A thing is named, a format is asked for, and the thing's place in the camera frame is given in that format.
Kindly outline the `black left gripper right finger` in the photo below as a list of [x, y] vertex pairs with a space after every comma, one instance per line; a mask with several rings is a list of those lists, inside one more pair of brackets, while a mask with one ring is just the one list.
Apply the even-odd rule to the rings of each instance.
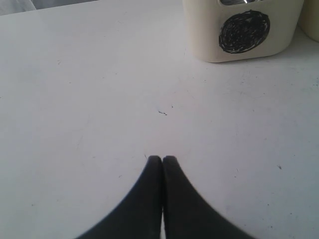
[[215, 211], [195, 190], [178, 160], [166, 156], [163, 168], [163, 219], [167, 239], [251, 239]]

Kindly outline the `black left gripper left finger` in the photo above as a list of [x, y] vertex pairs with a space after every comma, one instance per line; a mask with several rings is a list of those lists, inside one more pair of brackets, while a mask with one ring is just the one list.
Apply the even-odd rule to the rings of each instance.
[[80, 239], [159, 239], [162, 217], [162, 160], [150, 156], [125, 198]]

